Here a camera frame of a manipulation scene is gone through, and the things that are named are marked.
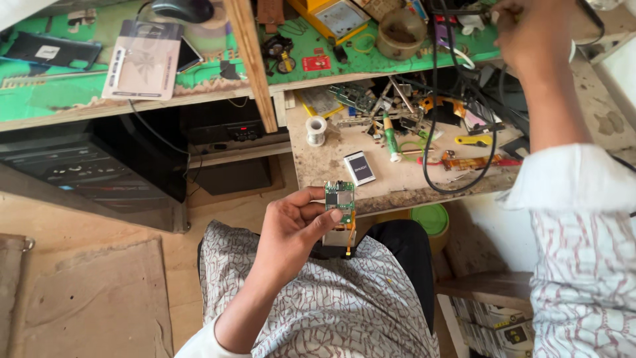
white sticker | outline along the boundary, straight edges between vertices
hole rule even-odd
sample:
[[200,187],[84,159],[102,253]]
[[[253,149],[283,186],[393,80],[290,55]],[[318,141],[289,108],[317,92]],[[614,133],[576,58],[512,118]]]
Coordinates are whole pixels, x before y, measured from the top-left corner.
[[60,52],[59,47],[43,45],[36,53],[36,57],[51,60],[55,58],[58,52]]

scrap circuit boards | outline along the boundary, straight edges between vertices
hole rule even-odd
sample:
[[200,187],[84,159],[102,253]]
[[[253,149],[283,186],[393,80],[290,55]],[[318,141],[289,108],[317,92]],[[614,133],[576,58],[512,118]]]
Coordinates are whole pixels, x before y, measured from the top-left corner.
[[333,208],[340,209],[343,213],[341,224],[353,224],[354,212],[356,206],[354,204],[354,190],[356,186],[352,182],[326,182],[324,184],[324,204],[325,210]]

cardboard sheet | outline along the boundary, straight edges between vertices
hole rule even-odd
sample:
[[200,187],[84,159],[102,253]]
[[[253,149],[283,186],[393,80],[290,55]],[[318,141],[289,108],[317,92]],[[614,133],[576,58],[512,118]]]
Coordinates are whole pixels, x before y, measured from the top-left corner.
[[172,357],[160,239],[90,252],[39,277],[25,357]]

wooden post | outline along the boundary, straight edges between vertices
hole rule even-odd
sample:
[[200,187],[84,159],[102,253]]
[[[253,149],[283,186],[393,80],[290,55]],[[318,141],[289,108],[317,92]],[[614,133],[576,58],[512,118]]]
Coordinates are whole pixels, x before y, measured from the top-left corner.
[[7,357],[24,236],[0,234],[0,358]]
[[243,59],[247,78],[252,86],[265,131],[267,133],[277,132],[278,125],[265,75],[265,65],[261,56],[252,5],[249,0],[223,0],[223,5],[225,11],[228,12],[232,31],[238,43],[239,54]]

computer mouse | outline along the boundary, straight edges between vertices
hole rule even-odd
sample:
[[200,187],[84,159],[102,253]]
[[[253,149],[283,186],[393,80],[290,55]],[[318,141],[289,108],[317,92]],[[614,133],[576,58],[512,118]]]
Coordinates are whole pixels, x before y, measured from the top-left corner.
[[214,16],[214,7],[208,0],[155,0],[151,5],[160,16],[200,24]]

